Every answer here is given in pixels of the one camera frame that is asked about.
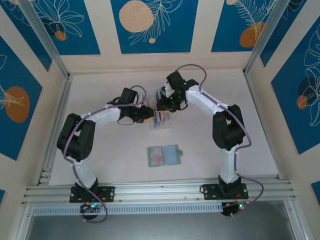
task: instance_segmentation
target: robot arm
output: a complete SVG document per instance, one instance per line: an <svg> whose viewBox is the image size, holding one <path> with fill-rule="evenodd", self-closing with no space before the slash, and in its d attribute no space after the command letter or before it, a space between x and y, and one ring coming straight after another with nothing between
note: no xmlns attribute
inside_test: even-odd
<svg viewBox="0 0 320 240"><path fill-rule="evenodd" d="M192 103L212 118L212 137L221 149L221 171L219 188L224 195L235 195L235 189L241 185L241 178L235 172L234 155L237 147L243 142L245 133L235 119L222 107L231 111L243 124L241 110L237 105L228 106L200 90L193 79L185 81L178 71L167 77L167 83L161 89L161 99L157 110L174 113L183 110L180 105Z"/></svg>
<svg viewBox="0 0 320 240"><path fill-rule="evenodd" d="M100 128L124 117L131 118L134 123L143 123L154 118L154 111L150 107L145 105L129 106L136 98L138 98L136 91L124 88L121 96L108 102L104 109L92 114L76 115L72 113L66 118L57 141L57 147L62 153L67 147L66 157L74 165L77 176L75 186L80 191L82 188L80 181L88 189L93 190L98 186L98 180L92 171L89 155L93 148L95 133ZM77 129L77 134L72 136L70 144L66 146L75 126L85 117L86 119Z"/></svg>

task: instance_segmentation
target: floor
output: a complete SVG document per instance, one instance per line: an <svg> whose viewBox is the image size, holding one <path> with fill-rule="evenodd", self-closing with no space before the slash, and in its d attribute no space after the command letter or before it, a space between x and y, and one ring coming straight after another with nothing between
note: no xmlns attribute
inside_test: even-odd
<svg viewBox="0 0 320 240"><path fill-rule="evenodd" d="M163 86L170 73L135 71L76 75L65 118L70 113L81 115L103 107L119 96L124 87L138 84L152 94ZM186 80L193 78L200 82L203 78L200 70L180 73ZM238 171L247 176L277 174L242 70L215 69L207 73L203 89L223 103L239 105L252 138L252 147L239 153ZM176 144L183 152L181 164L148 166L147 147ZM170 114L169 129L150 131L148 123L123 126L116 122L99 129L90 161L100 183L212 178L217 177L221 169L220 149L212 139L212 118L192 104L184 111ZM74 182L69 163L57 150L49 184L72 185Z"/></svg>

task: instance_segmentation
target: orange circle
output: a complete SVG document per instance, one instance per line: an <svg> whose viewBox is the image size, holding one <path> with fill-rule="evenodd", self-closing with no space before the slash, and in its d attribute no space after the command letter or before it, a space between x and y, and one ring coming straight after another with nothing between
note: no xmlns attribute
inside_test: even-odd
<svg viewBox="0 0 320 240"><path fill-rule="evenodd" d="M8 117L18 124L23 123L27 119L30 110L28 93L22 87L13 86L6 91L4 98L8 101L5 105L5 111Z"/></svg>
<svg viewBox="0 0 320 240"><path fill-rule="evenodd" d="M131 0L120 9L119 19L125 30L139 33L150 28L154 22L154 15L144 2Z"/></svg>
<svg viewBox="0 0 320 240"><path fill-rule="evenodd" d="M226 4L233 5L236 4L237 0L226 0Z"/></svg>
<svg viewBox="0 0 320 240"><path fill-rule="evenodd" d="M257 22L254 26L249 26L246 30L244 30L240 36L240 45L244 48L254 47L256 45L258 37L265 27L265 24L265 22Z"/></svg>
<svg viewBox="0 0 320 240"><path fill-rule="evenodd" d="M63 31L56 31L54 36L60 41L67 40L67 34L65 34Z"/></svg>
<svg viewBox="0 0 320 240"><path fill-rule="evenodd" d="M149 43L154 44L156 42L156 40L152 37L149 39Z"/></svg>
<svg viewBox="0 0 320 240"><path fill-rule="evenodd" d="M308 105L308 99L306 96L299 96L298 99L296 100L296 105L298 106L299 109L303 110L307 107Z"/></svg>

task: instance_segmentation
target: clear plastic case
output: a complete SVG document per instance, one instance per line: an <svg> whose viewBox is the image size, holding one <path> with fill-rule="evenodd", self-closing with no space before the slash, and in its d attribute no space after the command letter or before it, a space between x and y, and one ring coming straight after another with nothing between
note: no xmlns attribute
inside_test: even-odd
<svg viewBox="0 0 320 240"><path fill-rule="evenodd" d="M154 110L154 119L149 121L150 130L168 129L170 127L169 113L157 111L157 100L161 98L162 90L148 96L146 105Z"/></svg>

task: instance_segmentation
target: purple cable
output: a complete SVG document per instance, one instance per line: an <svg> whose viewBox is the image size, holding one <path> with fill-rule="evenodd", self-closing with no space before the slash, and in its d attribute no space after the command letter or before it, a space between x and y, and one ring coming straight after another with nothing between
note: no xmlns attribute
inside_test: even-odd
<svg viewBox="0 0 320 240"><path fill-rule="evenodd" d="M84 188L87 192L89 192L95 199L97 199L98 202L103 206L103 208L104 208L104 210L105 210L105 216L104 216L104 218L101 219L101 220L98 220L98 221L88 221L88 220L86 220L86 219L85 219L85 212L86 212L86 210L83 211L83 213L82 213L81 216L82 216L82 218L84 219L84 221L87 222L87 223L99 224L99 223L104 222L104 221L107 219L107 216L108 216L108 209L107 209L106 205L104 204L104 202L103 202L97 195L95 195L88 187L86 187L85 184L81 181L81 179L79 178L79 176L78 176L78 174L77 174L76 167L75 167L73 161L70 160L70 159L68 159L68 157L67 157L67 150L68 150L68 148L69 148L69 145L70 145L70 142L71 142L71 140L72 140L72 137L75 135L75 133L76 133L76 131L78 130L78 128L80 127L80 125L81 125L87 118L89 118L90 116L94 116L94 115L96 115L96 114L98 114L98 113L100 113L101 111L104 111L104 110L106 110L106 109L121 108L121 107L135 107L135 106L138 106L138 105L140 105L140 104L143 104L143 103L146 101L146 98L147 98L147 92L146 92L146 90L145 90L142 86L140 86L140 85L134 85L134 86L131 87L131 89L133 89L133 88L141 88L141 89L143 90L144 96L143 96L143 98L142 98L142 100L141 100L140 102L135 103L135 104L122 104L122 105L112 105L112 106L108 106L108 107L103 107L103 108L100 108L100 109L98 109L98 110L96 110L96 111L94 111L94 112L92 112L92 113L84 116L84 117L75 125L74 129L72 130L72 132L71 132L71 134L70 134L70 136L69 136L69 138L68 138L68 140L67 140L67 142L66 142L66 144L65 144L65 147L64 147L64 150L63 150L63 158L64 158L66 161L68 161L69 163L72 164L72 171L73 171L73 173L74 173L75 178L78 180L78 182L79 182L79 184L81 185L81 187L83 187L83 188Z"/></svg>
<svg viewBox="0 0 320 240"><path fill-rule="evenodd" d="M186 67L186 66L195 66L195 67L200 68L200 69L204 72L204 78L203 78L202 82L201 82L200 85L199 85L199 91L200 91L200 93L201 93L203 96L205 96L207 99L209 99L210 101L212 101L213 103L215 103L216 105L218 105L218 102L217 102L216 100L214 100L212 97L210 97L209 95L207 95L205 92L202 92L202 85L204 84L205 80L207 79L207 71L206 71L202 66L200 66L200 65L198 65L198 64L194 64L194 63L182 65L182 66L178 67L175 71L178 71L178 70L180 70L180 69L182 69L182 68L184 68L184 67ZM257 181L257 180L254 180L254 179L252 179L252 178L246 177L246 176L242 176L241 174L237 173L237 153L238 153L238 151L239 151L240 149L244 149L244 148L250 147L250 146L252 145L252 140L251 140L251 138L250 138L250 136L249 136L249 133L247 132L245 126L240 122L240 120L239 120L228 108L226 108L226 107L224 107L224 106L222 106L222 105L219 105L219 107L222 108L223 110L225 110L228 114L230 114L230 115L233 117L233 119L234 119L234 120L239 124L239 126L241 127L242 131L243 131L244 134L246 135L246 138L248 139L248 142L249 142L247 145L243 145L243 146L237 147L237 148L235 149L235 151L234 151L234 157L233 157L233 159L234 159L234 161L233 161L234 173L235 173L237 176L239 176L240 178L243 178L243 179L245 179L245 180L254 182L254 183L259 184L259 185L261 186L261 192L260 192L260 194L259 194L255 199L253 199L253 200L247 205L247 207L248 207L250 204L253 204L254 202L256 202L256 201L262 196L262 194L264 193L264 190L265 190L265 188L264 188L264 186L263 186L263 184L262 184L261 182L259 182L259 181ZM235 214L232 215L232 217L238 215L238 214L241 213L241 212L242 212L242 210L236 212Z"/></svg>

